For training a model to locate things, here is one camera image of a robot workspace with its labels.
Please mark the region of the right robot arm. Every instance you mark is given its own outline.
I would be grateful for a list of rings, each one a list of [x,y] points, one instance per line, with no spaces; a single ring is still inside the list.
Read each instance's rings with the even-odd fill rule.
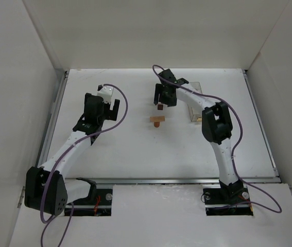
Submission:
[[[244,184],[234,164],[230,105],[217,96],[204,95],[195,90],[184,78],[177,79],[170,69],[159,68],[162,71],[155,73],[160,83],[155,87],[154,104],[174,107],[180,100],[201,114],[201,132],[213,148],[219,169],[217,204],[236,203],[243,193]]]

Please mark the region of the aluminium table edge rail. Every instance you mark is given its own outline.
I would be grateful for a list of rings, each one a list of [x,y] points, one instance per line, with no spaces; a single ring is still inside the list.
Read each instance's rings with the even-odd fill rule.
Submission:
[[[258,121],[260,129],[261,129],[261,133],[262,133],[263,140],[265,142],[266,150],[267,150],[268,156],[269,156],[270,161],[271,161],[272,169],[273,169],[273,172],[274,172],[274,177],[273,178],[262,179],[262,180],[264,180],[263,183],[264,184],[265,183],[282,183],[280,175],[279,175],[279,172],[278,172],[278,169],[277,169],[277,166],[276,166],[276,163],[274,161],[274,157],[272,155],[271,148],[269,146],[269,142],[268,142],[265,130],[264,130],[263,123],[261,121],[261,117],[260,117],[259,111],[257,109],[256,102],[255,102],[255,99],[254,99],[254,96],[253,96],[253,93],[252,93],[252,90],[251,90],[251,86],[250,86],[250,83],[249,83],[249,80],[248,80],[248,76],[247,76],[247,70],[243,69],[242,72],[243,72],[244,80],[245,80],[245,83],[246,83],[246,86],[247,86],[247,89],[248,89],[248,93],[249,93],[250,98],[251,98],[251,102],[252,102],[255,114],[256,114],[256,117],[257,117],[257,121]]]

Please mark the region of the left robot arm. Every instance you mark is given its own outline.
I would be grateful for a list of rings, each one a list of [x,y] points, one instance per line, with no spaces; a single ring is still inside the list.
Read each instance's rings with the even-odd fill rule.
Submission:
[[[58,216],[70,203],[95,200],[96,182],[85,178],[67,182],[66,176],[78,158],[103,132],[104,122],[117,120],[120,100],[110,100],[111,96],[103,93],[85,95],[83,113],[64,145],[40,167],[31,167],[27,171],[26,207]]]

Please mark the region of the front aluminium rail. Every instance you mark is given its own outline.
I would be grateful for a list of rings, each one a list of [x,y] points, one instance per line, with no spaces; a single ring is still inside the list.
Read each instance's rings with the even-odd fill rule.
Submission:
[[[148,178],[84,178],[85,180],[91,180],[97,184],[115,184],[115,185],[167,185],[167,184],[218,184],[218,178],[168,178],[168,179],[148,179]],[[273,184],[281,183],[279,177],[271,178],[244,178],[244,181],[252,184]]]

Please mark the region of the clear plastic box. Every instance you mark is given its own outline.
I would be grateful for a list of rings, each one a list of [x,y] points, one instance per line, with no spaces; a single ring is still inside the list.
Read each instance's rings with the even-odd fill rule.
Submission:
[[[190,82],[187,88],[190,89],[191,91],[196,91],[202,94],[202,89],[199,82]],[[187,95],[187,105],[188,105],[188,110],[190,114],[190,120],[192,122],[202,121],[202,116],[201,116],[202,109],[200,108],[200,105],[199,105],[199,97],[195,94],[192,94],[191,92],[187,92],[186,95]]]

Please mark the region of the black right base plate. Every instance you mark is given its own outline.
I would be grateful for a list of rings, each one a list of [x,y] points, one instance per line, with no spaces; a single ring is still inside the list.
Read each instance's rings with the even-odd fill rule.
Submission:
[[[230,198],[219,187],[205,187],[202,199],[207,216],[253,216],[251,204],[244,203],[250,201],[247,187]]]

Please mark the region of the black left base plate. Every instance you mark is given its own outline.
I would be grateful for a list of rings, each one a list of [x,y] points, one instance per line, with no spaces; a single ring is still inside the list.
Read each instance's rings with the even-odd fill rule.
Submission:
[[[72,216],[111,216],[112,200],[113,188],[91,188],[87,197],[73,201]]]

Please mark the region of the light engraved wood block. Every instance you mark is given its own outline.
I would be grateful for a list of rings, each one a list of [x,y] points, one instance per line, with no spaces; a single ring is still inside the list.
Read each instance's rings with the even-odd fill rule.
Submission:
[[[150,116],[150,122],[163,122],[165,121],[165,116]]]

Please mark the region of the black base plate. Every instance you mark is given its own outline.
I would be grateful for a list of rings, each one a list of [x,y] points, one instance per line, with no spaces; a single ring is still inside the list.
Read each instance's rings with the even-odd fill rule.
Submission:
[[[230,198],[219,187],[205,187],[202,199],[207,216],[253,216],[251,204],[244,203],[250,201],[247,187]]]
[[[111,216],[112,200],[113,188],[91,188],[87,197],[73,201],[72,216]]]

